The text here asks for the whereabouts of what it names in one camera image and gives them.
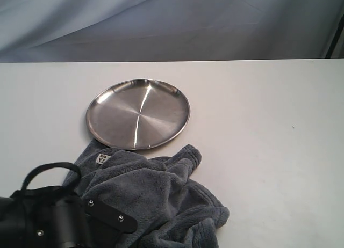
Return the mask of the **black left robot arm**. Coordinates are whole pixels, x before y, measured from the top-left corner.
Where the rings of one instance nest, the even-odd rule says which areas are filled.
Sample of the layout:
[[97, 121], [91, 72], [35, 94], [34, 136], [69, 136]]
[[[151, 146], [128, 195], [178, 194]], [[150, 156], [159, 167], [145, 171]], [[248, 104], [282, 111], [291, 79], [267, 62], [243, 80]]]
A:
[[80, 197], [54, 197], [57, 186], [1, 198], [1, 247], [92, 247]]

